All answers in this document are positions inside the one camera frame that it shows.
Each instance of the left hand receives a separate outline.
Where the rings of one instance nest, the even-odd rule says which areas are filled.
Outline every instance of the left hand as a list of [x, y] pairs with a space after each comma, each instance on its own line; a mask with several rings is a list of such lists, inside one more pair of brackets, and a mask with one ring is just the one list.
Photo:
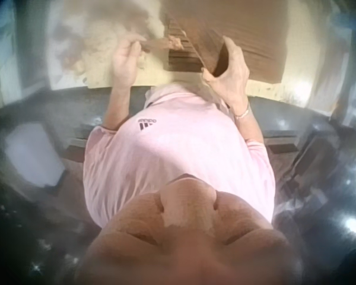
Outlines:
[[120, 39], [113, 54], [113, 86], [117, 90], [130, 89], [137, 77], [137, 60], [141, 55], [139, 41], [146, 40], [139, 34], [127, 34]]

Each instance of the bracelet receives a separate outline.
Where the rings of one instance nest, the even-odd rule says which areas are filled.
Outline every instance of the bracelet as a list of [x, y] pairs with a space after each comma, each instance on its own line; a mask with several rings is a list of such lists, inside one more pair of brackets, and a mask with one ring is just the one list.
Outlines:
[[247, 110], [244, 112], [244, 114], [241, 114], [240, 116], [236, 116], [234, 114], [235, 119], [241, 120], [241, 119], [245, 118], [249, 114], [249, 112], [250, 112], [250, 105], [249, 105], [249, 102], [248, 102], [248, 107], [247, 107]]

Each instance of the wrist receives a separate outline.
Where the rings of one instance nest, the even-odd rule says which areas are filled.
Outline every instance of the wrist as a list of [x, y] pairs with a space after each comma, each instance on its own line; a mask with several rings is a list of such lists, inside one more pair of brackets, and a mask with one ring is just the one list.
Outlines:
[[235, 116], [241, 116], [247, 111], [248, 107], [249, 101], [248, 98], [246, 98], [245, 100], [242, 100], [230, 106], [230, 109]]

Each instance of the nose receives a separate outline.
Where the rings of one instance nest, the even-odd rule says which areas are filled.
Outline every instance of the nose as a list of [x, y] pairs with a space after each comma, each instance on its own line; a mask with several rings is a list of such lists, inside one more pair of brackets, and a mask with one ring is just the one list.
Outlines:
[[179, 179], [160, 191], [164, 226], [201, 230], [213, 235], [216, 190], [195, 179]]

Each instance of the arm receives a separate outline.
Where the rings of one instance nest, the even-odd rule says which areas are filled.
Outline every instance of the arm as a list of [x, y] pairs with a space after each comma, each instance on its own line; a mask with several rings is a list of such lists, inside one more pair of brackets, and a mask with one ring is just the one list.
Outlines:
[[261, 129], [252, 111], [249, 110], [249, 113], [243, 116], [249, 106], [246, 95], [249, 69], [245, 63], [243, 51], [229, 37], [224, 37], [224, 41], [229, 54], [228, 69], [216, 78], [204, 69], [202, 77], [231, 108], [235, 116], [236, 127], [244, 140], [255, 140], [263, 144]]
[[137, 59], [141, 54], [138, 34], [122, 38], [113, 55], [113, 88], [102, 127], [117, 131], [128, 120], [131, 87], [137, 77]]

